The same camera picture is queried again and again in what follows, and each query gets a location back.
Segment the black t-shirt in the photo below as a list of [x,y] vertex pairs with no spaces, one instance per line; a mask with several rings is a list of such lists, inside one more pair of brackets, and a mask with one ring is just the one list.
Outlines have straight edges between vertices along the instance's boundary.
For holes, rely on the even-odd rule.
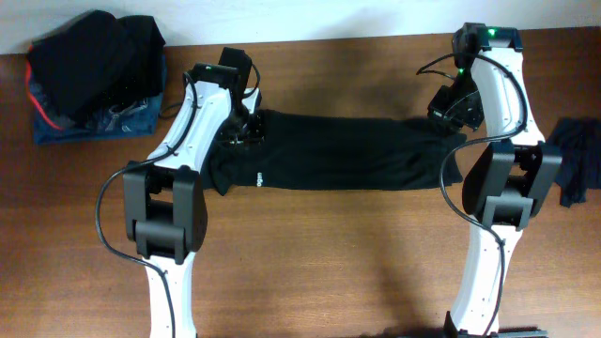
[[407,191],[462,181],[449,152],[466,135],[427,118],[344,118],[263,110],[262,143],[212,146],[202,185],[289,190]]

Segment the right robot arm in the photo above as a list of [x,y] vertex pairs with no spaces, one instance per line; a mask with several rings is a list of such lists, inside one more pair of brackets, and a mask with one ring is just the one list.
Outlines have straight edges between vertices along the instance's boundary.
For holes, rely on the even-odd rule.
[[470,225],[461,286],[444,337],[501,337],[499,310],[515,247],[562,163],[538,129],[523,81],[523,44],[515,28],[465,23],[452,38],[458,73],[430,101],[429,118],[459,130],[485,125],[485,151],[465,176],[462,205]]

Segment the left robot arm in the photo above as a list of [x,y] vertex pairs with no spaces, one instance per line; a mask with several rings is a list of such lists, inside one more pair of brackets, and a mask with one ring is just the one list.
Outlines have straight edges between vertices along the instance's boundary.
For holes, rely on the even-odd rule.
[[126,233],[145,266],[150,334],[194,337],[193,261],[208,227],[201,169],[212,146],[238,150],[264,141],[257,71],[241,49],[183,75],[184,99],[170,130],[143,162],[123,173]]

